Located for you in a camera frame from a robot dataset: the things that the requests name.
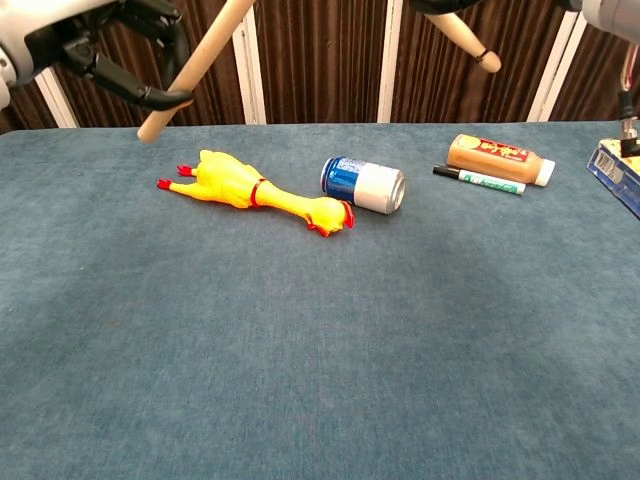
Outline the yellow and blue carton box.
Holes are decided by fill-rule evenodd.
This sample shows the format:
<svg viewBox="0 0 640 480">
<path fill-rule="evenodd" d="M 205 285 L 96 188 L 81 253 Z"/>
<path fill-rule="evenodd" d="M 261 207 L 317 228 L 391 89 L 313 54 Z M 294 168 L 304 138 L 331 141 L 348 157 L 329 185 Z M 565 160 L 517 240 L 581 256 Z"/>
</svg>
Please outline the yellow and blue carton box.
<svg viewBox="0 0 640 480">
<path fill-rule="evenodd" d="M 623 157 L 620 141 L 599 141 L 587 169 L 640 220 L 640 155 Z"/>
</svg>

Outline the brown drink bottle white cap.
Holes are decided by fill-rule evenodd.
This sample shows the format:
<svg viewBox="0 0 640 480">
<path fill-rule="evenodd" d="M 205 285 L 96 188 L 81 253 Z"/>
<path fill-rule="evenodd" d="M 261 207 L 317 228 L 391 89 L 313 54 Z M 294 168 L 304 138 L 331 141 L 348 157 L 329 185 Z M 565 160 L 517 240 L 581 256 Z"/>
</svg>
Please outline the brown drink bottle white cap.
<svg viewBox="0 0 640 480">
<path fill-rule="evenodd" d="M 525 148 L 468 134 L 452 141 L 447 164 L 523 184 L 545 187 L 556 163 Z"/>
</svg>

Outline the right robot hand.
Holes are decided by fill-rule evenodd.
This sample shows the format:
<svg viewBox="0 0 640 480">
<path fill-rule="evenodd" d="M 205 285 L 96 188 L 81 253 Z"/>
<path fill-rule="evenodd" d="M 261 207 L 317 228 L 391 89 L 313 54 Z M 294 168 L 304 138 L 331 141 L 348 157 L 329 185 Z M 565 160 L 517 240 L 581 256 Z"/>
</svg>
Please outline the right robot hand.
<svg viewBox="0 0 640 480">
<path fill-rule="evenodd" d="M 457 13 L 484 0 L 409 0 L 412 7 L 423 14 Z M 568 12 L 581 12 L 586 22 L 640 45 L 640 0 L 551 0 Z"/>
</svg>

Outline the blue carpet table mat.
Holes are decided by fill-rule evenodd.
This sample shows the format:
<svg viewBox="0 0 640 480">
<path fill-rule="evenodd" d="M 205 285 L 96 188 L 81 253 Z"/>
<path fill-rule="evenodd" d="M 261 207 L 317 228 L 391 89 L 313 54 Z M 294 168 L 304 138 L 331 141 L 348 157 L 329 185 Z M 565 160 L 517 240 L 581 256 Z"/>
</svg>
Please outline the blue carpet table mat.
<svg viewBox="0 0 640 480">
<path fill-rule="evenodd" d="M 586 168 L 618 127 L 468 131 L 550 183 L 435 176 L 454 124 L 0 135 L 0 480 L 640 480 L 640 220 Z M 157 188 L 203 148 L 406 195 L 326 238 Z"/>
</svg>

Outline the wooden drumstick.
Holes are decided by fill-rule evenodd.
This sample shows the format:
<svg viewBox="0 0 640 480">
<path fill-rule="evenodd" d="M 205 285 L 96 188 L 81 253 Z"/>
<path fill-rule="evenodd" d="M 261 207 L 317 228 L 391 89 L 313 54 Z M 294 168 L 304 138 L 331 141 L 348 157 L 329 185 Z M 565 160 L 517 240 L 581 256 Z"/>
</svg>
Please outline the wooden drumstick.
<svg viewBox="0 0 640 480">
<path fill-rule="evenodd" d="M 497 73 L 501 69 L 499 56 L 485 47 L 457 14 L 427 15 L 427 19 L 455 45 L 469 54 L 483 70 Z"/>
<path fill-rule="evenodd" d="M 205 76 L 256 0 L 227 0 L 219 14 L 169 87 L 169 92 L 192 92 Z M 154 142 L 175 113 L 188 103 L 182 100 L 166 110 L 153 110 L 137 131 L 144 143 Z"/>
</svg>

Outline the yellow rubber chicken toy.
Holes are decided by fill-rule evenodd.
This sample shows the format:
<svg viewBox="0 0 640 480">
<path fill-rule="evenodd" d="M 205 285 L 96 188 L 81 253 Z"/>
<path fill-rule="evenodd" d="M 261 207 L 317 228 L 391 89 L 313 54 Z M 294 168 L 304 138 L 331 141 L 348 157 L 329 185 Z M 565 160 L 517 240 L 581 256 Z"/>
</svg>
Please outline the yellow rubber chicken toy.
<svg viewBox="0 0 640 480">
<path fill-rule="evenodd" d="M 177 172 L 195 181 L 185 184 L 160 178 L 157 187 L 239 209 L 276 208 L 302 218 L 308 229 L 324 237 L 355 224 L 348 202 L 327 196 L 309 198 L 282 190 L 253 166 L 225 152 L 203 149 L 196 166 L 179 165 Z"/>
</svg>

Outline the white marker pen black cap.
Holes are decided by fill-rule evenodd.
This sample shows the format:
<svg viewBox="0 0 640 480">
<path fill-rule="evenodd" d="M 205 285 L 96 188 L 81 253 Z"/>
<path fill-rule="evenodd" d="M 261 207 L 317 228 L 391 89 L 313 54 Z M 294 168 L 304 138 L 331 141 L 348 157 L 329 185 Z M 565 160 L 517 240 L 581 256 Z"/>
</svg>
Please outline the white marker pen black cap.
<svg viewBox="0 0 640 480">
<path fill-rule="evenodd" d="M 451 178 L 460 182 L 477 185 L 484 188 L 498 190 L 514 195 L 522 195 L 526 185 L 520 182 L 501 179 L 477 172 L 454 168 L 447 165 L 434 165 L 432 173 L 438 176 Z"/>
</svg>

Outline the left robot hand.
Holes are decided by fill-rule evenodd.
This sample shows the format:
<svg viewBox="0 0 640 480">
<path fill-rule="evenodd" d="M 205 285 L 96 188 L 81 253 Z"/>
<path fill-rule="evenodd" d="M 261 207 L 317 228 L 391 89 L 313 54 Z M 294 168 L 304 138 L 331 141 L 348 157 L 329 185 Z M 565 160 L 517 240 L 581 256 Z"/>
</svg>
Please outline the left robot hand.
<svg viewBox="0 0 640 480">
<path fill-rule="evenodd" d="M 161 89 L 95 49 L 99 30 L 113 22 L 162 48 Z M 167 111 L 193 100 L 190 90 L 169 89 L 189 56 L 182 15 L 169 0 L 0 0 L 0 110 L 12 89 L 60 64 L 129 104 Z"/>
</svg>

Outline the blue and white soda can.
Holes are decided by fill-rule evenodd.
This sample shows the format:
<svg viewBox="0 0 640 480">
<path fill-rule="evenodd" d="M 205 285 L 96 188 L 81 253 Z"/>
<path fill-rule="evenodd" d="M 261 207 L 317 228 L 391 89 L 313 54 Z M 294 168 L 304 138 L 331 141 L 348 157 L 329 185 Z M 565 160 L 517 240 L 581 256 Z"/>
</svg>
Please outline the blue and white soda can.
<svg viewBox="0 0 640 480">
<path fill-rule="evenodd" d="M 390 215 L 400 208 L 406 179 L 398 169 L 341 156 L 325 162 L 320 186 L 329 197 Z"/>
</svg>

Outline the white frame post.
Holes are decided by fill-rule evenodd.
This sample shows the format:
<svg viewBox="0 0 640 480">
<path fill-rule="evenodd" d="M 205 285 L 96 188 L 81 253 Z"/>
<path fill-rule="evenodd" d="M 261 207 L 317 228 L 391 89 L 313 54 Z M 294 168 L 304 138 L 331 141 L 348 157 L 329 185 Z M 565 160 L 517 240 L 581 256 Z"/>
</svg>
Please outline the white frame post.
<svg viewBox="0 0 640 480">
<path fill-rule="evenodd" d="M 527 116 L 527 122 L 546 122 L 556 105 L 569 68 L 580 45 L 587 22 L 572 0 L 553 0 L 564 10 L 543 75 Z"/>
<path fill-rule="evenodd" d="M 254 8 L 250 7 L 232 36 L 245 123 L 264 125 L 266 108 Z"/>
<path fill-rule="evenodd" d="M 58 128 L 78 128 L 79 124 L 59 78 L 52 68 L 35 77 L 37 87 Z"/>
<path fill-rule="evenodd" d="M 403 0 L 387 0 L 376 118 L 378 123 L 391 121 L 402 16 Z"/>
</svg>

